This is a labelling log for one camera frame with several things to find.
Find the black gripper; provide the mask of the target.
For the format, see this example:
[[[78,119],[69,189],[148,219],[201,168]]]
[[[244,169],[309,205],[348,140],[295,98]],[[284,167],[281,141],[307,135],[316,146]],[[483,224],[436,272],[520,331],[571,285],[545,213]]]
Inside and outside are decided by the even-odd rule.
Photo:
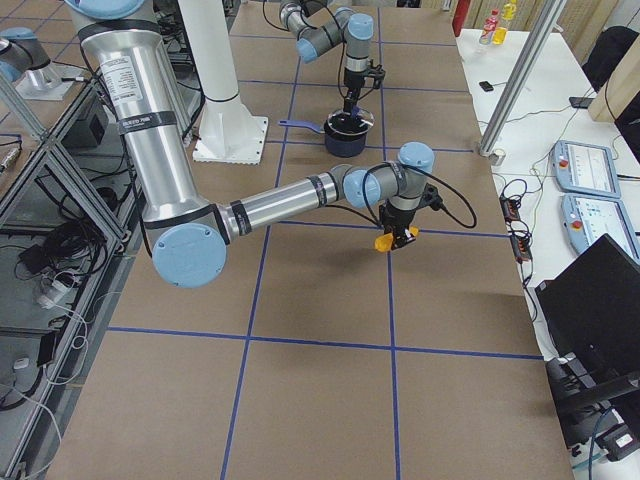
[[[384,234],[394,235],[394,249],[403,248],[417,239],[419,229],[411,225],[414,210],[402,210],[386,202],[379,206],[379,216]]]
[[[352,115],[353,117],[357,117],[360,113],[357,102],[360,99],[365,78],[366,75],[364,72],[356,72],[349,69],[344,70],[343,83],[347,88],[347,93],[344,96],[343,110],[346,114]]]

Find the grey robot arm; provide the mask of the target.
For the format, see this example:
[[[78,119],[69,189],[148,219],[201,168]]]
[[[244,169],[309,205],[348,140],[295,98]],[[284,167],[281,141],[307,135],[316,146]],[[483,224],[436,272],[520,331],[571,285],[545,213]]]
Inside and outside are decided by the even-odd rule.
[[[359,107],[367,79],[381,83],[385,73],[372,62],[371,16],[341,7],[327,23],[312,24],[317,1],[284,1],[278,20],[292,34],[300,59],[311,62],[336,46],[346,50],[343,106],[320,132],[341,164],[297,182],[228,203],[202,195],[205,166],[257,164],[268,121],[241,100],[222,6],[183,1],[179,5],[204,105],[193,148],[184,142],[186,116],[178,109],[162,35],[148,1],[72,1],[68,5],[82,49],[98,62],[106,94],[143,188],[142,222],[151,240],[151,258],[167,283],[198,288],[223,270],[230,243],[255,229],[328,207],[336,202],[378,206],[383,235],[380,251],[416,238],[412,224],[427,202],[435,160],[430,147],[404,144],[397,157],[372,167],[350,164],[364,148],[372,120]]]
[[[373,38],[373,18],[348,7],[329,11],[330,19],[321,26],[310,23],[310,17],[326,8],[324,1],[281,1],[279,20],[282,27],[296,37],[300,59],[308,64],[333,48],[345,48],[343,83],[347,88],[343,111],[354,116],[362,98],[365,81],[373,80],[372,90],[381,87],[386,72],[370,58]]]

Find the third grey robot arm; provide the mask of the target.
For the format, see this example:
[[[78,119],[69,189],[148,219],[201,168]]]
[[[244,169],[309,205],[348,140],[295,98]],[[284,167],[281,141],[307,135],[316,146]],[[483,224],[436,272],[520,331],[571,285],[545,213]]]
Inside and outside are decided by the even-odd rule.
[[[1,31],[1,74],[22,98],[36,101],[62,101],[71,88],[42,46],[26,27]]]

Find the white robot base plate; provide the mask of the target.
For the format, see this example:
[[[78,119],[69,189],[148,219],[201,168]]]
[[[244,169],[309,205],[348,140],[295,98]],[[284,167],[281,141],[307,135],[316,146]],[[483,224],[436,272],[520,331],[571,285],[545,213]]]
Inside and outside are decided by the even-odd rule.
[[[207,100],[193,159],[197,162],[259,164],[268,126],[269,119],[252,115],[239,97],[227,102]]]

